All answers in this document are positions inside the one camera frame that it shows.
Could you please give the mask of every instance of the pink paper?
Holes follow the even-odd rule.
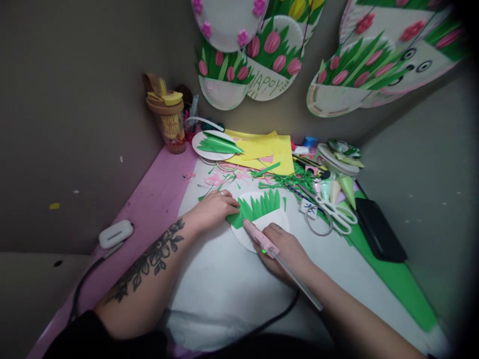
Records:
[[[193,172],[197,159],[198,155],[190,144],[187,144],[186,151],[181,155],[172,155],[163,147],[113,221],[117,223],[128,219],[134,224],[135,230],[123,247],[102,263],[85,281],[78,301],[80,315],[92,309],[146,248],[178,217],[188,186],[186,181],[180,179],[185,172]],[[93,252],[94,261],[106,252],[107,250],[98,246]],[[53,317],[27,359],[42,358],[51,342],[65,328],[72,299],[73,292]]]

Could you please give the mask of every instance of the yellow paper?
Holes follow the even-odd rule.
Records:
[[[265,143],[264,145],[260,145],[261,151],[262,151],[261,153],[264,153],[264,151],[269,150],[269,155],[266,155],[266,156],[270,156],[272,151],[273,164],[281,162],[281,164],[278,167],[271,170],[271,173],[274,173],[276,175],[281,175],[281,176],[288,176],[294,173],[293,158],[291,155],[291,138],[289,136],[278,135],[276,131],[270,133],[269,135],[253,135],[253,134],[247,134],[247,133],[230,131],[230,130],[225,130],[225,133],[231,136],[232,138],[238,138],[239,140],[237,141],[237,145],[243,150],[244,148],[242,146],[246,142],[254,142],[254,143],[260,143],[260,144]],[[244,166],[244,167],[249,167],[255,170],[260,170],[262,168],[269,167],[272,165],[270,163],[262,164],[257,159],[244,160],[243,158],[241,158],[240,155],[234,155],[233,157],[231,157],[229,160],[226,160],[225,162],[229,162],[229,163]]]

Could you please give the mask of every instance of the floral tattoo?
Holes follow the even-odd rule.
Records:
[[[155,275],[161,270],[166,270],[166,263],[163,259],[170,256],[170,248],[173,252],[178,250],[176,243],[182,241],[183,237],[175,234],[183,229],[184,226],[183,219],[178,219],[176,223],[173,223],[165,233],[148,247],[135,263],[128,268],[118,282],[115,283],[110,293],[108,293],[105,304],[112,300],[116,300],[120,303],[123,297],[128,295],[128,284],[130,282],[133,282],[133,292],[136,291],[141,284],[142,276],[149,275],[150,269],[155,268],[153,270]]]

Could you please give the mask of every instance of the white scissors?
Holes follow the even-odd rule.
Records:
[[[333,228],[338,233],[346,235],[352,232],[351,226],[358,223],[358,218],[353,212],[334,203],[323,200],[320,194],[312,194],[302,185],[299,185],[299,187],[314,200],[318,207],[331,215],[334,219]]]

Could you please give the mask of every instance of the pink paper flower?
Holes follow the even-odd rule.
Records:
[[[411,40],[413,37],[417,36],[421,32],[424,26],[426,26],[426,23],[424,21],[418,21],[417,23],[412,24],[411,26],[407,27],[406,30],[404,30],[400,39],[402,41]]]
[[[284,66],[286,65],[286,56],[280,55],[277,57],[277,59],[274,61],[273,64],[273,70],[275,72],[280,72],[282,69],[284,69]]]
[[[379,50],[373,53],[371,57],[369,58],[369,60],[366,62],[366,66],[371,66],[373,63],[375,63],[378,60],[378,58],[381,57],[381,55],[383,54],[383,51],[384,50]]]
[[[253,13],[260,17],[266,11],[266,0],[254,0]]]
[[[348,70],[343,70],[340,73],[337,74],[337,76],[333,79],[333,82],[331,82],[334,86],[337,86],[341,84],[344,80],[346,80],[346,77],[348,77]]]
[[[386,72],[391,70],[394,67],[394,63],[387,64],[386,66],[381,67],[379,70],[376,71],[374,77],[378,77],[384,75]]]
[[[221,66],[221,65],[223,65],[223,59],[224,59],[223,53],[222,53],[221,51],[217,51],[217,52],[216,52],[216,56],[215,56],[215,64],[216,64],[216,66]]]
[[[276,31],[272,31],[266,38],[266,42],[264,43],[264,50],[267,53],[273,53],[278,50],[280,43],[281,37]]]
[[[452,44],[454,41],[456,41],[464,32],[464,28],[460,27],[450,33],[448,33],[446,36],[444,36],[439,42],[436,44],[436,49],[442,49],[450,44]]]
[[[359,21],[356,23],[356,30],[355,32],[360,35],[363,32],[365,32],[367,29],[369,29],[372,24],[373,20],[376,14],[374,13],[369,13],[364,15],[362,18],[359,19]]]
[[[259,54],[259,37],[255,36],[248,44],[248,56],[251,58],[257,57]]]
[[[200,60],[200,72],[203,76],[208,75],[208,67],[206,66],[206,62]]]
[[[324,80],[326,80],[326,77],[328,76],[328,72],[326,70],[324,70],[323,72],[321,72],[318,76],[318,83],[321,84],[324,82]]]
[[[246,29],[243,29],[241,30],[239,33],[238,33],[238,44],[240,47],[244,47],[247,43],[248,43],[248,32],[246,31]]]
[[[232,66],[228,67],[228,70],[226,71],[226,77],[230,82],[235,79],[235,69],[233,69]]]
[[[329,68],[331,70],[336,70],[339,66],[339,56],[334,56],[333,59],[331,60],[331,65]]]
[[[354,81],[354,87],[361,87],[362,85],[364,85],[369,75],[369,71],[366,71],[365,73],[361,74],[361,76],[359,76],[356,81]]]
[[[291,76],[296,75],[299,71],[301,71],[301,60],[295,57],[291,60],[288,65],[288,74]]]
[[[205,21],[203,23],[203,26],[201,26],[201,32],[203,33],[203,36],[206,37],[208,40],[211,37],[211,24],[208,21]]]
[[[249,75],[249,69],[246,66],[243,66],[238,73],[238,80],[243,81]]]
[[[203,11],[203,0],[193,0],[193,9],[195,9],[195,12],[200,15],[201,12]]]

